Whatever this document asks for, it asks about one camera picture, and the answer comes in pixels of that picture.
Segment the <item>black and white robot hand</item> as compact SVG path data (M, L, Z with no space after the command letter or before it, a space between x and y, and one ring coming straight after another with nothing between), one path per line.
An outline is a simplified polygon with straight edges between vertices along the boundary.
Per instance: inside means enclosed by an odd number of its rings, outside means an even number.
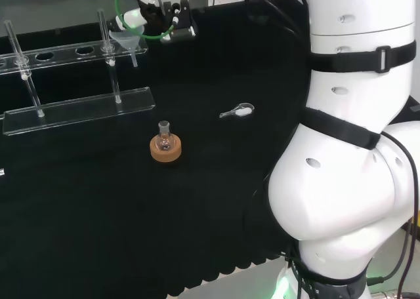
M193 38L190 0L114 0L115 28L145 40Z

